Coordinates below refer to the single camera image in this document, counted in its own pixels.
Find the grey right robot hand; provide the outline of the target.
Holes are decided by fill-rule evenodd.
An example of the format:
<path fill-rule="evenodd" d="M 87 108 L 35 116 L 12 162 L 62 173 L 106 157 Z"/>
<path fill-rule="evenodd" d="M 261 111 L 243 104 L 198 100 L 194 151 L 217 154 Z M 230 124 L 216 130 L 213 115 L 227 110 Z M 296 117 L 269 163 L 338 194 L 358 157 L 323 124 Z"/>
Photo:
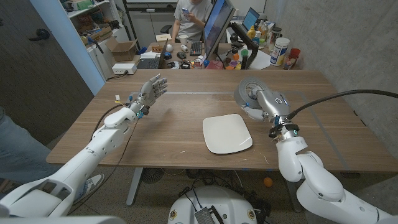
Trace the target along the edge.
<path fill-rule="evenodd" d="M 246 103 L 242 109 L 246 114 L 255 120 L 264 121 L 266 118 L 274 122 L 277 116 L 287 116 L 290 113 L 290 106 L 284 95 L 278 91 L 256 90 L 256 100 L 260 108 L 254 108 Z"/>

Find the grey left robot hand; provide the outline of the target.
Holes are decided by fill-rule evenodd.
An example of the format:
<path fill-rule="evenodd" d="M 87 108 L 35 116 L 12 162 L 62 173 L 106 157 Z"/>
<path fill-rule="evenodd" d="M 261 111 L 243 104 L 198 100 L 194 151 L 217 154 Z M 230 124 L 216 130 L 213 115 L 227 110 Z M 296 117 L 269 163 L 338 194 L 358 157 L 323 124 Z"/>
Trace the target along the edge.
<path fill-rule="evenodd" d="M 163 95 L 167 89 L 167 78 L 161 78 L 160 74 L 152 77 L 141 86 L 138 97 L 128 106 L 130 110 L 138 116 L 149 114 L 149 108 L 155 103 L 156 99 Z"/>

